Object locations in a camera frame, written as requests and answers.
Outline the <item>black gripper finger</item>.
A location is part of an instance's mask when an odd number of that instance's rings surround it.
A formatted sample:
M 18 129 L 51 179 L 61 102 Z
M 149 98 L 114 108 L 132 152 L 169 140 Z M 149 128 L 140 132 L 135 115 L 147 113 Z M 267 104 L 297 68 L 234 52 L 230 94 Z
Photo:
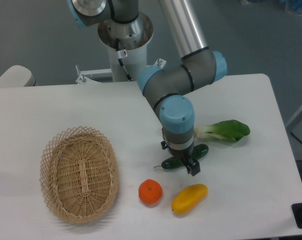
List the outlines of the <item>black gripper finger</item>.
M 200 173 L 200 163 L 198 160 L 194 158 L 183 158 L 182 159 L 183 165 L 187 169 L 187 173 L 192 175 L 193 177 Z

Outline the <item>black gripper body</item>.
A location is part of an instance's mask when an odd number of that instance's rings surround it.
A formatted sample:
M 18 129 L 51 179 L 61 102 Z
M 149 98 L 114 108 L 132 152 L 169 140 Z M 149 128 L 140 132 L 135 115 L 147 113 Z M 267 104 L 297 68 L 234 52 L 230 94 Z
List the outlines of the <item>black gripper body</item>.
M 184 160 L 188 161 L 189 159 L 191 159 L 192 150 L 193 150 L 193 145 L 190 145 L 186 149 L 182 149 L 182 150 L 177 150 L 177 149 L 168 147 L 169 153 L 176 158 L 182 159 L 182 161 L 184 161 Z

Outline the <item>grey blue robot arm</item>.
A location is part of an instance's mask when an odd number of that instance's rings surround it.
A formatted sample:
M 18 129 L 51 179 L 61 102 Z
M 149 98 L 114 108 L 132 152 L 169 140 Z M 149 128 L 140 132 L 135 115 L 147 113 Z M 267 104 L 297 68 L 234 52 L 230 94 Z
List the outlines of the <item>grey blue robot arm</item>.
M 190 1 L 160 2 L 169 24 L 181 65 L 164 70 L 164 61 L 146 64 L 144 51 L 153 36 L 149 18 L 136 0 L 70 0 L 68 6 L 78 26 L 98 25 L 99 38 L 109 48 L 113 80 L 136 81 L 158 117 L 163 149 L 179 158 L 187 172 L 196 175 L 200 164 L 191 157 L 194 146 L 193 105 L 185 95 L 226 75 L 226 60 L 210 50 Z

